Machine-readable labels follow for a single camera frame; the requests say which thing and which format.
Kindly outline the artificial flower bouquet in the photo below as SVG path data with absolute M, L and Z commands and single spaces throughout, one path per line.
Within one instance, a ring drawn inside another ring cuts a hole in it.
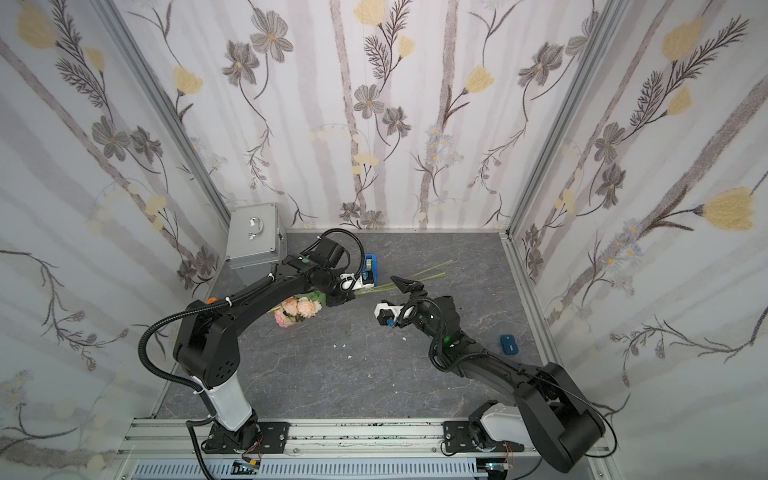
M 347 292 L 340 291 L 339 297 L 318 290 L 312 290 L 310 292 L 289 297 L 287 300 L 274 306 L 268 314 L 274 318 L 278 326 L 288 328 L 316 317 L 326 308 L 344 304 L 360 295 L 365 296 L 368 294 L 386 293 L 397 290 L 393 281 L 383 284 L 379 284 L 376 281 L 373 263 L 374 261 L 372 259 L 366 261 L 363 273 L 359 278 L 356 278 L 352 273 L 342 273 L 342 285 L 351 285 L 352 288 Z

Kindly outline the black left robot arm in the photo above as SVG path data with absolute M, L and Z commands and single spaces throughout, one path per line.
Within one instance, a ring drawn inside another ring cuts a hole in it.
M 297 255 L 288 255 L 261 279 L 211 303 L 195 301 L 178 313 L 147 327 L 137 345 L 143 367 L 152 375 L 183 385 L 200 396 L 207 417 L 188 420 L 193 452 L 202 475 L 213 477 L 203 459 L 195 429 L 210 424 L 226 453 L 248 451 L 263 438 L 258 415 L 245 399 L 238 379 L 239 337 L 272 308 L 296 295 L 317 292 L 330 306 L 355 298 L 353 287 L 364 271 L 362 241 L 343 228 L 328 229 Z M 162 370 L 150 359 L 147 345 L 161 328 L 181 321 L 173 358 L 184 377 Z

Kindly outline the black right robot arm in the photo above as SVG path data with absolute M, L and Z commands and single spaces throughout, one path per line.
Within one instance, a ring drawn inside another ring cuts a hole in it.
M 468 336 L 460 325 L 453 298 L 431 298 L 422 282 L 391 278 L 408 296 L 401 304 L 379 303 L 380 325 L 415 326 L 430 338 L 427 357 L 438 371 L 477 380 L 512 398 L 532 445 L 551 467 L 569 472 L 606 432 L 605 416 L 576 386 L 563 367 L 506 360 Z

